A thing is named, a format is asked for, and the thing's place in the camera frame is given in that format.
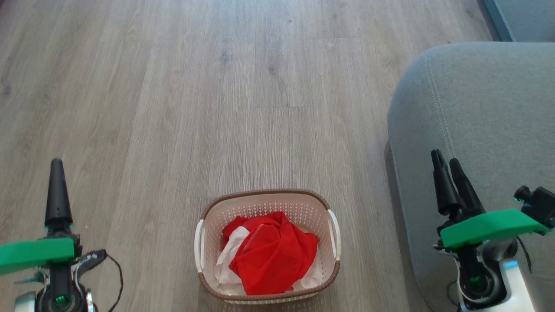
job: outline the basket rim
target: basket rim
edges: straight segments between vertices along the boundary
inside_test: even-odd
[[[327,201],[322,196],[320,196],[318,193],[315,193],[315,192],[310,191],[310,190],[306,190],[306,189],[263,189],[263,190],[232,193],[232,194],[229,194],[229,195],[218,197],[215,200],[213,200],[204,209],[204,212],[201,216],[201,219],[202,220],[206,219],[206,216],[208,216],[208,212],[210,212],[210,210],[212,210],[212,208],[214,206],[216,206],[218,203],[221,203],[225,200],[233,199],[233,198],[239,198],[239,197],[247,197],[247,196],[252,196],[252,195],[265,195],[265,194],[304,194],[304,195],[309,195],[309,196],[312,196],[312,197],[316,198],[320,203],[322,203],[322,205],[324,205],[324,208],[326,208],[326,210],[331,210]],[[297,297],[297,296],[315,294],[315,293],[319,293],[322,290],[328,288],[331,285],[331,283],[334,282],[335,278],[337,277],[337,274],[339,273],[340,264],[341,264],[341,261],[336,260],[335,265],[334,265],[334,271],[331,273],[331,276],[327,279],[327,281],[325,281],[323,284],[321,284],[317,287],[310,288],[310,289],[299,290],[299,291],[292,291],[290,293],[273,294],[273,295],[251,295],[251,296],[249,296],[249,295],[224,295],[224,294],[218,293],[216,290],[214,290],[212,287],[210,287],[210,285],[208,284],[208,282],[204,278],[204,273],[199,272],[198,276],[199,276],[199,280],[200,280],[200,283],[202,284],[202,286],[212,296],[214,296],[218,299],[221,299],[221,300],[227,300],[227,301],[279,300],[279,299],[288,299],[288,298],[294,298],[294,297]]]

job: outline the basket handle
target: basket handle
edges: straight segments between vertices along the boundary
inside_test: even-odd
[[[337,222],[337,217],[331,209],[327,210],[327,213],[330,214],[330,234],[333,238],[331,241],[333,250],[334,250],[334,257],[336,261],[339,261],[341,258],[341,232],[339,231],[339,222]]]
[[[204,268],[204,231],[203,231],[204,220],[200,220],[196,225],[195,231],[195,265],[198,273],[202,273]]]

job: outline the red cloth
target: red cloth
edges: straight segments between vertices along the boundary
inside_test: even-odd
[[[284,213],[235,218],[224,230],[224,241],[237,228],[249,231],[229,268],[243,282],[247,295],[281,294],[305,276],[316,256],[318,237],[304,233]]]

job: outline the gray fabric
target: gray fabric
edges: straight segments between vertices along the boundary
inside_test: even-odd
[[[486,210],[519,208],[512,195],[523,184],[555,190],[555,44],[430,49],[398,83],[388,127],[417,283],[435,311],[455,311],[446,298],[454,262],[432,249],[445,217],[437,212],[430,151],[460,160]],[[531,280],[554,311],[555,234],[523,240]]]
[[[555,42],[554,0],[484,0],[499,36],[515,42]]]

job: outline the green bracket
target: green bracket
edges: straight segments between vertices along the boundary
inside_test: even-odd
[[[517,209],[477,215],[441,230],[443,247],[457,249],[486,240],[508,239],[526,233],[549,233],[549,229]]]
[[[0,246],[0,275],[74,258],[71,238],[16,241]]]

